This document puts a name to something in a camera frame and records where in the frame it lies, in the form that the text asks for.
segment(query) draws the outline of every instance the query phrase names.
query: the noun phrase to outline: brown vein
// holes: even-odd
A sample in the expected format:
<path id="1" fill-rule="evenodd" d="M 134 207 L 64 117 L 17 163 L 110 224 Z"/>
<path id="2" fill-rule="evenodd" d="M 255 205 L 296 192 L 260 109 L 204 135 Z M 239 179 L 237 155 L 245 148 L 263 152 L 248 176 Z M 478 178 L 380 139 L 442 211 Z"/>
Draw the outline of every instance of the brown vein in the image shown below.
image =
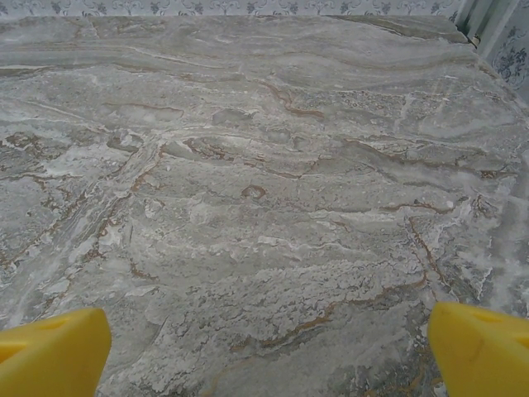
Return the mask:
<path id="1" fill-rule="evenodd" d="M 148 170 L 146 170 L 145 172 L 141 173 L 140 175 L 138 175 L 136 177 L 136 179 L 134 180 L 134 182 L 132 183 L 132 186 L 131 186 L 131 192 L 137 192 L 140 187 L 144 184 L 144 178 L 146 175 L 148 175 L 157 165 L 158 163 L 160 162 L 161 158 L 164 156 L 164 154 L 162 153 L 162 151 L 160 151 L 158 153 L 158 159 L 156 160 L 156 162 L 154 163 L 154 165 L 152 167 L 150 167 Z"/>
<path id="2" fill-rule="evenodd" d="M 278 88 L 273 86 L 272 84 L 266 83 L 265 81 L 257 81 L 258 84 L 264 85 L 267 87 L 270 91 L 272 91 L 272 94 L 281 102 L 283 102 L 285 110 L 288 112 L 291 112 L 297 116 L 316 116 L 319 118 L 325 118 L 325 115 L 320 112 L 319 110 L 303 110 L 303 109 L 297 109 L 293 108 L 292 106 L 292 98 L 290 98 L 289 93 L 283 93 L 279 91 Z"/>
<path id="3" fill-rule="evenodd" d="M 516 172 L 512 172 L 512 171 L 504 171 L 504 169 L 507 167 L 506 165 L 500 170 L 476 170 L 474 168 L 458 165 L 458 160 L 456 160 L 454 164 L 433 163 L 425 159 L 411 160 L 411 159 L 406 159 L 400 155 L 384 153 L 383 151 L 379 151 L 375 149 L 374 147 L 372 147 L 371 145 L 368 145 L 367 143 L 359 141 L 358 139 L 345 138 L 344 142 L 347 142 L 355 146 L 356 148 L 365 151 L 366 154 L 376 155 L 381 160 L 389 160 L 390 162 L 397 163 L 400 166 L 402 165 L 422 165 L 431 170 L 438 170 L 440 168 L 444 168 L 447 170 L 465 171 L 470 174 L 477 175 L 481 179 L 500 179 L 505 176 L 512 176 L 512 175 L 517 174 Z"/>
<path id="4" fill-rule="evenodd" d="M 54 232 L 55 230 L 57 230 L 57 228 L 59 227 L 59 225 L 67 218 L 70 217 L 70 215 L 72 214 L 72 212 L 77 209 L 79 207 L 79 205 L 84 201 L 86 200 L 86 192 L 82 192 L 79 197 L 72 203 L 70 204 L 66 210 L 64 211 L 63 213 L 63 216 L 60 217 L 59 219 L 57 219 L 55 222 L 53 222 L 51 224 L 51 226 L 49 226 L 48 228 L 44 229 L 42 232 L 40 232 L 37 237 L 35 237 L 30 243 L 26 244 L 24 246 L 24 248 L 22 248 L 17 254 L 15 254 L 15 256 L 13 256 L 11 259 L 8 259 L 4 262 L 0 262 L 1 265 L 3 265 L 4 267 L 7 267 L 11 262 L 14 262 L 16 261 L 19 256 L 21 256 L 24 252 L 26 252 L 28 250 L 28 248 L 30 246 L 33 246 L 36 244 L 36 242 L 38 242 L 42 236 L 44 236 L 46 233 L 52 233 Z"/>
<path id="5" fill-rule="evenodd" d="M 421 234 L 417 231 L 417 228 L 415 227 L 415 222 L 412 217 L 409 218 L 409 222 L 416 242 L 424 249 L 427 254 L 428 263 L 430 264 L 431 268 L 439 275 L 441 281 L 445 283 L 445 276 L 439 270 L 439 266 L 437 266 L 436 260 L 433 258 L 430 248 L 428 248 L 428 245 L 422 239 Z"/>
<path id="6" fill-rule="evenodd" d="M 437 208 L 429 203 L 420 203 L 420 202 L 415 202 L 413 204 L 402 203 L 402 204 L 398 204 L 394 206 L 381 207 L 380 209 L 383 209 L 384 211 L 395 212 L 395 211 L 398 211 L 400 208 L 405 208 L 405 207 L 431 209 L 432 211 L 435 211 L 436 213 L 439 213 L 441 215 L 446 214 L 446 213 L 451 213 L 452 211 L 454 211 L 454 208 L 444 208 L 444 209 Z"/>
<path id="7" fill-rule="evenodd" d="M 145 273 L 137 268 L 136 263 L 131 261 L 131 273 L 132 275 L 139 277 L 144 280 L 159 281 L 158 277 Z"/>
<path id="8" fill-rule="evenodd" d="M 429 349 L 420 349 L 417 352 L 419 354 L 419 372 L 407 386 L 389 385 L 379 392 L 376 390 L 366 390 L 366 392 L 362 394 L 362 397 L 383 397 L 385 395 L 395 395 L 395 392 L 401 392 L 404 393 L 406 397 L 411 397 L 413 392 L 420 385 L 421 380 L 424 379 L 424 375 L 427 372 L 427 362 L 428 359 L 431 358 L 431 351 Z"/>
<path id="9" fill-rule="evenodd" d="M 202 143 L 204 143 L 204 145 L 205 145 L 204 148 L 199 147 L 197 145 L 194 145 L 194 139 L 193 138 L 189 138 L 186 141 L 183 141 L 183 144 L 186 145 L 191 150 L 192 153 L 194 153 L 196 155 L 200 155 L 200 156 L 205 157 L 207 159 L 223 160 L 223 161 L 233 162 L 233 160 L 236 158 L 236 155 L 230 153 L 229 151 L 225 151 L 221 147 L 214 146 L 214 145 L 208 144 L 206 142 L 202 142 Z M 161 153 L 167 153 L 167 151 L 165 151 L 164 146 L 162 146 Z M 257 168 L 257 164 L 252 163 L 251 161 L 258 161 L 261 164 L 266 164 L 268 162 L 266 159 L 263 159 L 263 158 L 252 157 L 252 158 L 249 158 L 246 161 L 244 161 L 243 164 L 248 166 L 248 167 L 250 167 L 250 168 Z M 272 170 L 272 169 L 270 169 L 270 168 L 268 168 L 266 166 L 259 167 L 259 170 L 261 170 L 263 172 L 266 172 L 266 173 L 269 173 L 269 174 L 272 174 L 272 175 L 281 176 L 281 177 L 287 178 L 287 179 L 301 179 L 303 176 L 309 175 L 309 173 L 311 171 L 313 171 L 314 166 L 317 164 L 317 160 L 312 161 L 311 163 L 308 163 L 308 164 L 310 164 L 310 167 L 308 168 L 308 170 L 304 171 L 300 175 L 290 174 L 289 172 L 280 172 L 280 171 Z"/>
<path id="10" fill-rule="evenodd" d="M 422 278 L 411 284 L 406 285 L 398 285 L 394 287 L 384 288 L 383 291 L 375 296 L 372 299 L 352 299 L 352 300 L 342 300 L 338 302 L 333 302 L 332 304 L 329 304 L 324 310 L 324 314 L 322 316 L 318 316 L 314 318 L 311 321 L 308 321 L 306 323 L 299 324 L 296 328 L 288 331 L 284 336 L 273 339 L 265 339 L 265 340 L 256 340 L 257 343 L 259 343 L 260 347 L 262 348 L 270 348 L 270 347 L 276 347 L 278 345 L 281 345 L 285 343 L 288 339 L 295 337 L 299 333 L 301 333 L 304 330 L 308 330 L 314 327 L 317 327 L 319 325 L 322 325 L 324 323 L 328 323 L 331 321 L 331 315 L 335 312 L 336 308 L 341 304 L 372 304 L 380 299 L 383 299 L 387 294 L 390 294 L 394 292 L 395 290 L 399 289 L 413 289 L 423 286 L 427 282 L 427 275 L 426 272 L 423 271 Z M 243 350 L 246 346 L 248 346 L 252 341 L 254 341 L 252 337 L 247 337 L 243 343 L 239 345 L 235 345 L 230 348 L 232 352 L 239 352 Z"/>

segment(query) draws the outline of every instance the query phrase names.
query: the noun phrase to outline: floral wallpaper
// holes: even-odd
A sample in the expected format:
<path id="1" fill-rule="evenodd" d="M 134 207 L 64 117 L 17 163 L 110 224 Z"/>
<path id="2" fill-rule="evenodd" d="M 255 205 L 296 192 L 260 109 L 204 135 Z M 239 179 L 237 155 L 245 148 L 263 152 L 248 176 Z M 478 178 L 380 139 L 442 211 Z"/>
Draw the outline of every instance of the floral wallpaper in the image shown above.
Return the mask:
<path id="1" fill-rule="evenodd" d="M 463 0 L 0 0 L 0 18 L 127 15 L 444 15 Z"/>
<path id="2" fill-rule="evenodd" d="M 529 103 L 529 0 L 520 0 L 499 36 L 488 62 Z"/>

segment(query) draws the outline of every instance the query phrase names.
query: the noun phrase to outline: gray marble surface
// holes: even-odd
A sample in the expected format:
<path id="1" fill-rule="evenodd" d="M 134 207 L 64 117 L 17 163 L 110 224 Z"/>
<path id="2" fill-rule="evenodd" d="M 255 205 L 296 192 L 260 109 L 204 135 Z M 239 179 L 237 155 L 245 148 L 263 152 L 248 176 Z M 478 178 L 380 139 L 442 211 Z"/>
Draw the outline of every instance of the gray marble surface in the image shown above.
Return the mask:
<path id="1" fill-rule="evenodd" d="M 0 326 L 105 308 L 101 396 L 443 395 L 527 316 L 527 108 L 436 17 L 0 22 Z"/>

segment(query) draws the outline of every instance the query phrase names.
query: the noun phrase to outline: marble veining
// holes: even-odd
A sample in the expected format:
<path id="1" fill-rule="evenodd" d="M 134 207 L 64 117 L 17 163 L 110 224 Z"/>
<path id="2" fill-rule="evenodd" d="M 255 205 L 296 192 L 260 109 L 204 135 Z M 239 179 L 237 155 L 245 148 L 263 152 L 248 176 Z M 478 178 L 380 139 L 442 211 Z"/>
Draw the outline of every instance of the marble veining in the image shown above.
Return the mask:
<path id="1" fill-rule="evenodd" d="M 110 396 L 444 395 L 527 316 L 526 105 L 441 17 L 0 22 L 0 324 L 103 307 Z"/>

